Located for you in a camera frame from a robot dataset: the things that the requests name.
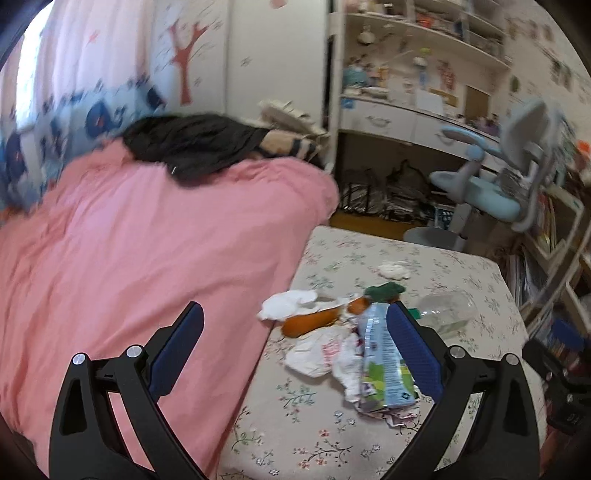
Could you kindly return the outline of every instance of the blue gripper pad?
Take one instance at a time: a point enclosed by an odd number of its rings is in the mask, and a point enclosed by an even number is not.
[[[173,334],[152,363],[150,396],[157,402],[168,395],[181,374],[189,355],[203,332],[204,315],[201,305],[196,303],[182,318]]]
[[[423,395],[441,400],[441,365],[406,314],[395,303],[386,314],[386,325],[398,351]]]

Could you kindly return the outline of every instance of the wooden floor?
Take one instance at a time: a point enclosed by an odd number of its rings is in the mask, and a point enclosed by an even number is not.
[[[402,240],[404,232],[420,225],[390,222],[377,217],[366,217],[336,212],[330,218],[330,226],[342,228],[343,230],[351,230],[352,232],[367,233],[368,235],[390,238],[392,240]]]

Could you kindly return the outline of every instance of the black jacket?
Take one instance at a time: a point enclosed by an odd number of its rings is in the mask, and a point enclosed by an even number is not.
[[[256,149],[269,130],[214,113],[143,118],[123,132],[135,158],[164,162],[181,183],[229,167]]]

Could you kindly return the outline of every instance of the floral tablecloth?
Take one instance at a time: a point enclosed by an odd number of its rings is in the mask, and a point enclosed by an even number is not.
[[[499,359],[520,354],[525,326],[499,268],[490,260],[421,247],[328,227],[314,230],[292,288],[318,289],[334,296],[360,292],[385,280],[377,267],[384,260],[405,260],[412,277],[403,282],[401,300],[414,307],[429,293],[464,290],[479,316],[448,345],[462,345],[474,356]],[[311,379],[284,366],[294,340],[276,327],[222,450],[217,480],[379,479],[420,428],[432,405],[421,396],[416,421],[390,428],[360,416],[344,401],[342,387],[330,375]],[[524,365],[545,438],[541,380]],[[463,420],[441,460],[453,462],[474,419],[479,396],[473,395]]]

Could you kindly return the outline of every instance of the silver bolt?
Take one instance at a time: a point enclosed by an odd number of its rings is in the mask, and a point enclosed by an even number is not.
[[[80,364],[84,363],[84,360],[86,360],[86,355],[83,353],[77,353],[74,355],[74,358],[72,359],[72,363],[74,365],[80,365]]]
[[[137,356],[140,356],[141,353],[142,353],[142,348],[139,345],[132,345],[126,351],[127,356],[130,358],[135,358]]]
[[[466,351],[461,346],[453,346],[449,349],[449,354],[453,358],[464,358],[466,356]]]
[[[507,363],[509,365],[513,365],[513,366],[519,365],[519,358],[517,357],[517,355],[514,355],[513,353],[509,353],[505,357],[505,359],[507,360]]]

